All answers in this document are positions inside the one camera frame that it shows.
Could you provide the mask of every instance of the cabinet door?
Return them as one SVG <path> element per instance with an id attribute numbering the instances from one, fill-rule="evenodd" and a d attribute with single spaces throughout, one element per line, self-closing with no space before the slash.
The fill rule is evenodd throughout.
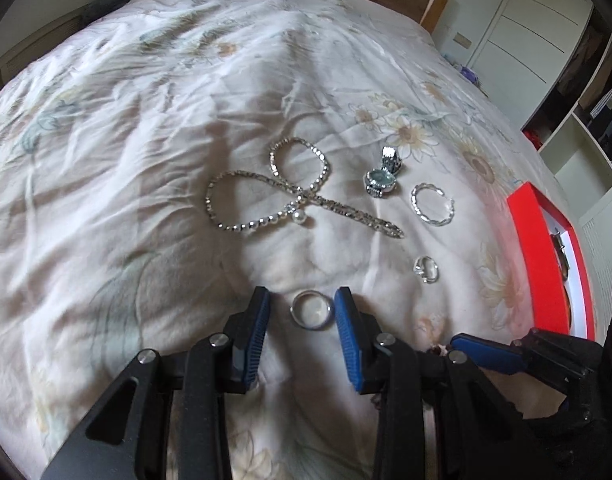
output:
<path id="1" fill-rule="evenodd" d="M 504 0 L 470 61 L 482 88 L 516 128 L 563 72 L 592 12 L 590 0 Z"/>

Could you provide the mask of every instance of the red jewelry box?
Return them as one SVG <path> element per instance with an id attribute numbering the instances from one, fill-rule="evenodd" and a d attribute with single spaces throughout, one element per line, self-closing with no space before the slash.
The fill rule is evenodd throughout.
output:
<path id="1" fill-rule="evenodd" d="M 529 182 L 508 197 L 508 206 L 528 271 L 534 326 L 594 341 L 590 282 L 572 224 Z M 550 237 L 557 230 L 569 264 L 566 282 Z"/>

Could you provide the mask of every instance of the blue gemstone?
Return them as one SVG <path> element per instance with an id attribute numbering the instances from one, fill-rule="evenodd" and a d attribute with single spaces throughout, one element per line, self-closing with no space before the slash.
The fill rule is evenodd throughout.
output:
<path id="1" fill-rule="evenodd" d="M 388 170 L 372 170 L 368 172 L 368 179 L 372 186 L 386 189 L 394 186 L 396 183 L 395 176 Z"/>

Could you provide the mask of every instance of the light switch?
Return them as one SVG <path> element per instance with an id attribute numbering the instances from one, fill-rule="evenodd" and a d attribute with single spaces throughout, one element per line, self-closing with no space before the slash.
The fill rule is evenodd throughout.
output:
<path id="1" fill-rule="evenodd" d="M 464 35 L 457 33 L 457 36 L 452 40 L 457 44 L 460 44 L 463 48 L 470 48 L 472 46 L 472 41 L 468 40 Z"/>

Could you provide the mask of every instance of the twisted silver ring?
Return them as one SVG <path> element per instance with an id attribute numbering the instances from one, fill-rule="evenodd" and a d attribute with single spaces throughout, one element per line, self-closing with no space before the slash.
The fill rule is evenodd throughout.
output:
<path id="1" fill-rule="evenodd" d="M 428 189 L 430 191 L 434 191 L 439 196 L 445 198 L 446 200 L 451 201 L 451 208 L 448 211 L 448 216 L 446 218 L 444 218 L 443 220 L 433 220 L 432 218 L 429 218 L 428 215 L 425 215 L 421 209 L 419 209 L 417 193 L 419 193 L 422 189 Z M 434 186 L 433 184 L 426 184 L 425 182 L 422 182 L 421 184 L 417 184 L 413 188 L 412 192 L 410 193 L 410 202 L 413 204 L 413 209 L 415 210 L 415 213 L 417 214 L 417 216 L 419 216 L 419 218 L 422 219 L 422 221 L 426 222 L 426 224 L 430 224 L 435 227 L 441 227 L 443 225 L 447 225 L 451 223 L 452 219 L 455 216 L 455 201 L 452 200 L 451 198 L 446 197 L 446 193 L 444 192 L 444 190 L 440 189 L 437 186 Z"/>

